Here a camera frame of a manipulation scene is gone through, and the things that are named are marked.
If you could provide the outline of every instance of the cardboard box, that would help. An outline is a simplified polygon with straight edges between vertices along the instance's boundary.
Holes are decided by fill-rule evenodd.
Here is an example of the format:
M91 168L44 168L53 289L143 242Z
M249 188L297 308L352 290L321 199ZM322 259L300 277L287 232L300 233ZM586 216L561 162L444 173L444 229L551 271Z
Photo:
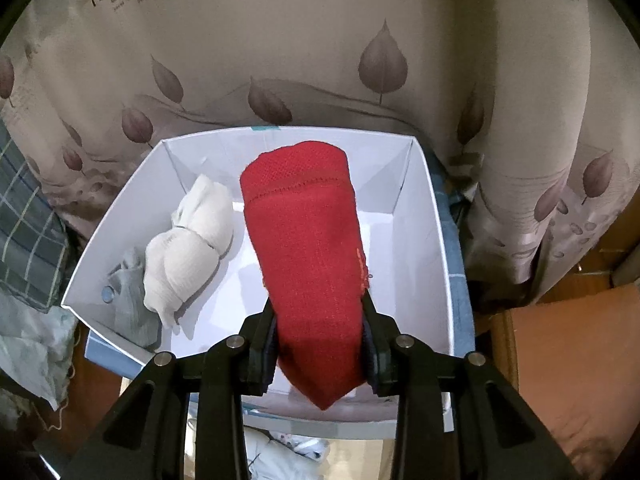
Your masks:
M96 229L63 306L126 355L146 364L152 353L113 332L113 311L100 293L108 272L126 249L144 249L151 238L171 227L171 213L204 173L232 193L234 240L210 283L179 311L179 326L162 331L158 351L168 350L178 357L197 354L237 333L246 316L262 310L267 297L244 225L239 176L260 153L303 140L322 140L347 154L377 311L393 316L402 332L420 338L435 351L452 354L449 277L424 154L413 137L380 132L233 128L161 141ZM395 400L377 398L364 384L322 412L293 390L280 370L264 396L246 397L243 402L248 413L264 422L261 427L343 438L345 431L349 438L392 438L398 409ZM298 423L285 428L283 420ZM345 424L339 431L340 424L335 423ZM305 433L300 431L301 424Z

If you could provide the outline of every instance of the beige curtain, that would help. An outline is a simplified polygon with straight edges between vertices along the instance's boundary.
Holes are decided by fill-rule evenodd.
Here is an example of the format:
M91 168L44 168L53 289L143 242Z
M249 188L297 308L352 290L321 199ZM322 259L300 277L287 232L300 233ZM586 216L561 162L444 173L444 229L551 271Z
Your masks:
M522 303L640 180L640 55L607 0L33 0L0 53L2 120L85 237L161 139L397 132L470 200L484 300Z

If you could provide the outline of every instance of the plaid cloth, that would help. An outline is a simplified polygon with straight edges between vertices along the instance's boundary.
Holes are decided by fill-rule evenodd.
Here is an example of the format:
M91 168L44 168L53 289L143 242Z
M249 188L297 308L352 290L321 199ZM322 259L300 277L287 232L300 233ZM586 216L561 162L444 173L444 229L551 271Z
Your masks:
M68 278L69 240L0 121L0 287L47 312Z

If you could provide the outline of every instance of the silver bolt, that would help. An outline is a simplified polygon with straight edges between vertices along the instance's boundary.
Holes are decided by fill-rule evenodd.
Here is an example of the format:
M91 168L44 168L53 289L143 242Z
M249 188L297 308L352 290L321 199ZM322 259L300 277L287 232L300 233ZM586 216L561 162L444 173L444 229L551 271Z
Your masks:
M411 348L414 345L414 343L415 343L415 340L410 335L401 334L398 337L396 337L396 344L400 348Z
M244 337L241 335L230 335L226 338L226 345L229 348L240 348L244 345Z
M469 362L473 366L482 366L486 362L486 357L480 352L471 352L471 354L467 356L467 359L469 359Z
M174 356L172 356L169 352L160 352L154 357L154 364L156 366L166 366L171 362L171 359L173 358Z

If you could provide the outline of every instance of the folded red sock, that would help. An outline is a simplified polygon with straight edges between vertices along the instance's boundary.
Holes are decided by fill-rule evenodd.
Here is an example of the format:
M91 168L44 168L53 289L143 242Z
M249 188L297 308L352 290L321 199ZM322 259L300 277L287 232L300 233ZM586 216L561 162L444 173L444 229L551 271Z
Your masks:
M307 141L242 172L244 219L276 313L280 368L322 410L363 382L368 286L345 153Z

